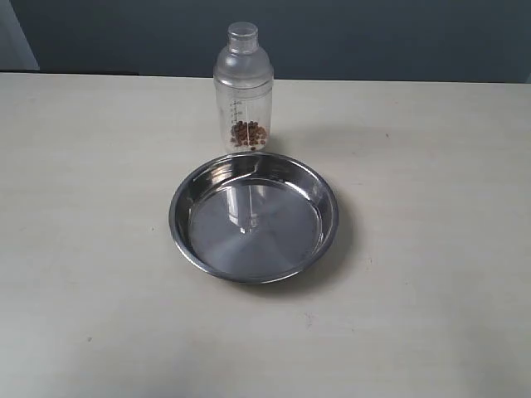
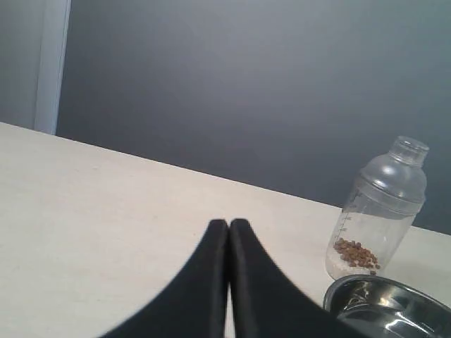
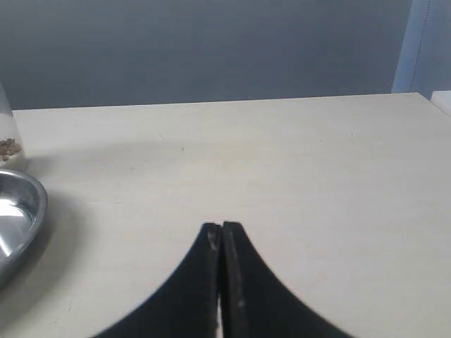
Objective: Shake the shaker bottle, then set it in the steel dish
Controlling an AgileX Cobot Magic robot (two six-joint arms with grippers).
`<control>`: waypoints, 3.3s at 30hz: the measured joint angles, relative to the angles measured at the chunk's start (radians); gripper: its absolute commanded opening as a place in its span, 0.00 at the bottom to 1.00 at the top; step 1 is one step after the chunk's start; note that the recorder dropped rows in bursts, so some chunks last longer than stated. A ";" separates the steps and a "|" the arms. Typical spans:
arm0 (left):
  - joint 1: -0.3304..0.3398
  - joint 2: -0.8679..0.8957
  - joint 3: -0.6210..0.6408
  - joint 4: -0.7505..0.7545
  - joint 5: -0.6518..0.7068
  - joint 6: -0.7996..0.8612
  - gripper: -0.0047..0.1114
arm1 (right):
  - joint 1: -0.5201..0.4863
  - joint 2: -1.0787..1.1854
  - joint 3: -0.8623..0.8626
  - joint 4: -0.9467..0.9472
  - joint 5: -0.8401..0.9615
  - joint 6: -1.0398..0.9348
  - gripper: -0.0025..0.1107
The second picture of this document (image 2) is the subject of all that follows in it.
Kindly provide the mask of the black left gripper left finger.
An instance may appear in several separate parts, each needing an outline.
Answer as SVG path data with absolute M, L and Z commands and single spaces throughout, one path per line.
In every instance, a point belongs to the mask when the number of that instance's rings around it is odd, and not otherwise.
M 186 264 L 146 306 L 105 337 L 223 337 L 228 224 L 211 220 Z

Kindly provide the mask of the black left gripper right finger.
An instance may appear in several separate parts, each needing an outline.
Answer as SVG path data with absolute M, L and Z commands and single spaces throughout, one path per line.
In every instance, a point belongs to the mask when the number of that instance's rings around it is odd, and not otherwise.
M 236 337 L 356 336 L 284 275 L 242 218 L 230 224 L 229 267 Z

